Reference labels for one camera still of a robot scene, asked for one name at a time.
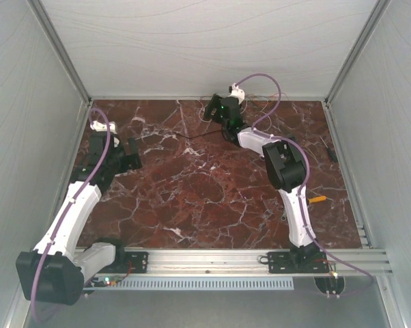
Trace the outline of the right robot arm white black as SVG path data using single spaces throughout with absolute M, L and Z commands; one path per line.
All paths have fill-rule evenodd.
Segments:
M 269 251 L 259 261 L 268 266 L 269 273 L 329 273 L 326 254 L 317 244 L 309 218 L 307 156 L 293 139 L 251 128 L 240 109 L 240 100 L 234 94 L 227 97 L 214 94 L 203 117 L 221 125 L 226 141 L 256 152 L 264 159 L 270 184 L 283 200 L 289 228 L 289 250 Z

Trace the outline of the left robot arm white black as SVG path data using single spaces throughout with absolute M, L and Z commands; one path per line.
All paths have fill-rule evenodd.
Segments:
M 94 275 L 134 270 L 123 243 L 115 238 L 98 238 L 83 253 L 75 253 L 88 217 L 114 177 L 142 167 L 135 139 L 128 139 L 128 147 L 126 151 L 117 133 L 91 134 L 56 218 L 33 250 L 16 259 L 26 300 L 73 305 Z

